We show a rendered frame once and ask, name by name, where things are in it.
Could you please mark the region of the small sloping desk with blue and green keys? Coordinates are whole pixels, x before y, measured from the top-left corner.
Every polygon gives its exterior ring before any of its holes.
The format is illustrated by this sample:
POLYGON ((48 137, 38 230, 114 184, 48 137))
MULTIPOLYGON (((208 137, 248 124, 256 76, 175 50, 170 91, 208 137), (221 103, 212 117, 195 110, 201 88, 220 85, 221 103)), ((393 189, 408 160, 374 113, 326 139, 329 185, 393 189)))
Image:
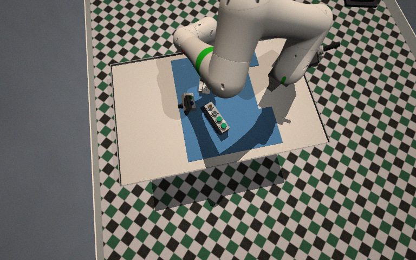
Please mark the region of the small sloping desk with blue and green keys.
POLYGON ((184 112, 196 111, 196 105, 193 97, 193 93, 183 93, 181 96, 182 103, 178 105, 178 108, 184 108, 184 112))

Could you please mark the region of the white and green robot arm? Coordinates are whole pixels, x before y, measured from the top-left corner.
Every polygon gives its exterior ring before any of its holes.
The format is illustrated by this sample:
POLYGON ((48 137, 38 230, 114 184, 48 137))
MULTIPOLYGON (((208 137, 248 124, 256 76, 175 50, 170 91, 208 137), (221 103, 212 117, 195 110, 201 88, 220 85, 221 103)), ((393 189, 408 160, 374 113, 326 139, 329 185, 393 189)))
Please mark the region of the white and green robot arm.
POLYGON ((173 43, 192 63, 208 89, 219 98, 232 98, 245 86, 258 41, 287 39, 274 65, 275 79, 284 85, 299 81, 309 66, 316 67, 333 22, 324 4, 292 0, 220 0, 217 21, 204 17, 179 28, 173 43))

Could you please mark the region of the blue flat mat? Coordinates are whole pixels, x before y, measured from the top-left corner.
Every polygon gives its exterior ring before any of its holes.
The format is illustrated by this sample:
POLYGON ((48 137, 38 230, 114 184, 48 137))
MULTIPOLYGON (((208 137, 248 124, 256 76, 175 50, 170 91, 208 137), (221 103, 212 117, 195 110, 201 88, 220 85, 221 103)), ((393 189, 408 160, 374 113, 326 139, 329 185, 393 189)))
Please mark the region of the blue flat mat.
POLYGON ((200 76, 188 58, 172 60, 178 104, 193 93, 196 110, 179 109, 188 162, 283 143, 272 107, 258 108, 249 73, 242 91, 224 99, 199 94, 200 76), (230 129, 220 135, 204 111, 212 102, 230 129))

